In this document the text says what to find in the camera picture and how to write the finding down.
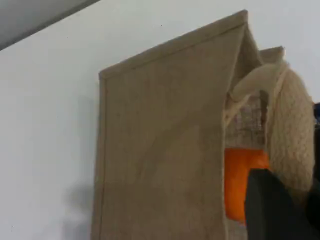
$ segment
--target woven texture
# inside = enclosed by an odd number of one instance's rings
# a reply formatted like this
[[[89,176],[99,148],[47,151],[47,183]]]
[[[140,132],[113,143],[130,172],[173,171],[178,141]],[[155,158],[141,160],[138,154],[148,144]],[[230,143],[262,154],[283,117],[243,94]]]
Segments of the woven texture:
[[[315,165],[313,102],[291,69],[279,78],[266,125],[270,166],[293,200],[303,203],[313,184]]]
[[[313,103],[301,78],[285,62],[265,64],[250,72],[229,95],[228,118],[254,92],[267,93],[265,129],[270,167],[288,188],[293,200],[303,203],[313,184]]]
[[[225,147],[264,149],[265,131],[261,118],[261,99],[259,94],[255,94],[249,98],[226,128]]]
[[[243,11],[100,73],[91,239],[228,239],[225,99],[257,52]]]

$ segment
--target burlap bag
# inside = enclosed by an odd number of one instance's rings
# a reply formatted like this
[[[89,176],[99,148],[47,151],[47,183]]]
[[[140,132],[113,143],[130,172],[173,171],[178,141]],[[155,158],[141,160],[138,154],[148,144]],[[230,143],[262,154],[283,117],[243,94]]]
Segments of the burlap bag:
[[[225,139],[239,143],[241,114],[226,132],[226,98],[282,52],[259,52],[241,11],[103,70],[91,239],[245,239],[224,211]],[[265,110],[268,94],[252,95]]]

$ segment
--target cream knitted cloth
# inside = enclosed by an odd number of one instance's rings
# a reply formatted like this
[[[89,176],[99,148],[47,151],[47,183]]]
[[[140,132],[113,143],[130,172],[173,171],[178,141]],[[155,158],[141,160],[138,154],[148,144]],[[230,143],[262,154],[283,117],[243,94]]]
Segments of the cream knitted cloth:
[[[230,91],[226,125],[249,96],[259,90],[268,94],[265,147],[271,170],[293,200],[302,203],[313,183],[313,102],[303,81],[287,63],[268,63],[254,69]]]

